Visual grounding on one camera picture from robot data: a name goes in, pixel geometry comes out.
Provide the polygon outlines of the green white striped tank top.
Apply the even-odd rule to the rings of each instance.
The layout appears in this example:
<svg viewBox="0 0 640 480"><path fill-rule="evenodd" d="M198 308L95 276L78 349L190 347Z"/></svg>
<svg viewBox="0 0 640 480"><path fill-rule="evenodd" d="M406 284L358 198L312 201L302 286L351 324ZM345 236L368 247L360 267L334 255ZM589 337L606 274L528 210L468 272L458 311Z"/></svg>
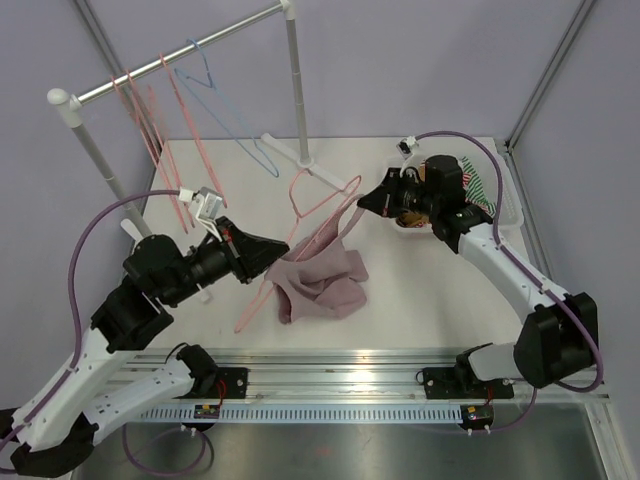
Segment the green white striped tank top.
<svg viewBox="0 0 640 480"><path fill-rule="evenodd" d="M480 193L478 195L473 195L473 196L469 196L466 192L466 199L472 203L475 204L477 206L479 206L481 209L483 209L488 215L490 215L491 217L493 217L496 213L496 204L494 202L491 202L489 200L489 198L486 195L486 192L484 190L484 184L482 182L482 190L480 191Z"/></svg>

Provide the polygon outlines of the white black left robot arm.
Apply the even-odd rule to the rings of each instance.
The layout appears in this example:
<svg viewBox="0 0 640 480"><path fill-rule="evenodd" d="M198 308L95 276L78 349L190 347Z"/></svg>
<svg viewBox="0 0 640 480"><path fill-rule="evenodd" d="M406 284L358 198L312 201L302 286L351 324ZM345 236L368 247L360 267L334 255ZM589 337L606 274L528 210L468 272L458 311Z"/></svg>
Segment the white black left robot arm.
<svg viewBox="0 0 640 480"><path fill-rule="evenodd" d="M141 413L173 398L222 392L219 367L199 345L187 345L149 376L103 394L107 381L173 321L169 311L228 274L243 284L264 273L289 247L238 229L226 217L182 254L167 235L151 235L124 262L127 272L91 317L79 352L28 404L1 413L1 442L15 442L16 474L56 478Z"/></svg>

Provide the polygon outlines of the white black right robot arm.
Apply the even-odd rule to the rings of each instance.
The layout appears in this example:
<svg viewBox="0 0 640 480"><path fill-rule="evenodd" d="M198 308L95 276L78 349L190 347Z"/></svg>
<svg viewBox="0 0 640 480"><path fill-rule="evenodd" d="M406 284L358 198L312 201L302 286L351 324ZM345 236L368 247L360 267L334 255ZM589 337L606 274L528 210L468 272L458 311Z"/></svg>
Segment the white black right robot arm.
<svg viewBox="0 0 640 480"><path fill-rule="evenodd" d="M457 357L456 389L476 396L497 379L569 389L567 377L594 367L595 379L585 389L595 390L604 374L595 301L586 293L569 294L510 249L496 221L467 200L456 158L432 156L424 170L407 176L401 168L388 169L381 183L358 199L358 207L383 218L427 217L435 236L474 265L522 322L516 342L481 345Z"/></svg>

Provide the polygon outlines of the mauve tank top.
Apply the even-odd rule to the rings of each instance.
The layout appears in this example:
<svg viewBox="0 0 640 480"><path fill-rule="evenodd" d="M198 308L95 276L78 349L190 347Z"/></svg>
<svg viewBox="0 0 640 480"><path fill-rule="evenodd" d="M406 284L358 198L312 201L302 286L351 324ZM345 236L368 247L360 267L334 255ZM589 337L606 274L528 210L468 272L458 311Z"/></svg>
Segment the mauve tank top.
<svg viewBox="0 0 640 480"><path fill-rule="evenodd" d="M275 287L281 323L307 317L340 320L366 305L363 283L369 273L360 252L344 245L344 238L364 210L356 208L341 226L348 209L344 206L336 211L326 225L300 241L267 271L265 279Z"/></svg>

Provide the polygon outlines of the red white striped tank top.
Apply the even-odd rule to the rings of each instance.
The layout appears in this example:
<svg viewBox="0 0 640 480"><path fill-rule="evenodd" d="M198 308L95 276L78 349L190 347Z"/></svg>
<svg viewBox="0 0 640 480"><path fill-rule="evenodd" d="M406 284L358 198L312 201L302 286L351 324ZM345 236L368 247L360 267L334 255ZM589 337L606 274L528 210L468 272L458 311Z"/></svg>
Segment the red white striped tank top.
<svg viewBox="0 0 640 480"><path fill-rule="evenodd" d="M462 157L459 163L463 172L463 186L469 196L478 195L482 190L482 180L475 167L467 157Z"/></svg>

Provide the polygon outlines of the blue wire hanger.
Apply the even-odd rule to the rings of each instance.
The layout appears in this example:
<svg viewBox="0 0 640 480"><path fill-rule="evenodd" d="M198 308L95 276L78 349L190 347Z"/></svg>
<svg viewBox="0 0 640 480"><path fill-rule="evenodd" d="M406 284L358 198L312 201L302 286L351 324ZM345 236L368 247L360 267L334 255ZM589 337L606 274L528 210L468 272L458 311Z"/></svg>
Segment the blue wire hanger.
<svg viewBox="0 0 640 480"><path fill-rule="evenodd" d="M187 70L175 67L173 69L173 73L178 82L188 92L189 96L214 120L215 123L218 124L219 127L223 129L234 143L240 147L246 156L252 159L256 165L262 168L271 177L278 179L280 177L279 168L258 142L242 113L219 88L203 49L193 38L189 38L187 43L190 46L193 46L200 56L202 66L204 67L204 77L198 78ZM216 112L214 105L209 100L209 98L213 97L216 98L216 101L224 108L235 124L239 127L240 132L243 134L241 138L235 135L230 125Z"/></svg>

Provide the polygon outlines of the brown tank top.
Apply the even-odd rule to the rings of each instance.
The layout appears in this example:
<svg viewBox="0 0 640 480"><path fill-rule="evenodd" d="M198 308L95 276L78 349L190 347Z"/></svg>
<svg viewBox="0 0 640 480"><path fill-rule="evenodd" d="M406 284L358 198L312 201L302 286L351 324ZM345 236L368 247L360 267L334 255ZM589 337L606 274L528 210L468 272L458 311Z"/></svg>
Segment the brown tank top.
<svg viewBox="0 0 640 480"><path fill-rule="evenodd" d="M403 229L429 228L429 217L415 212L402 213L396 220L396 225Z"/></svg>

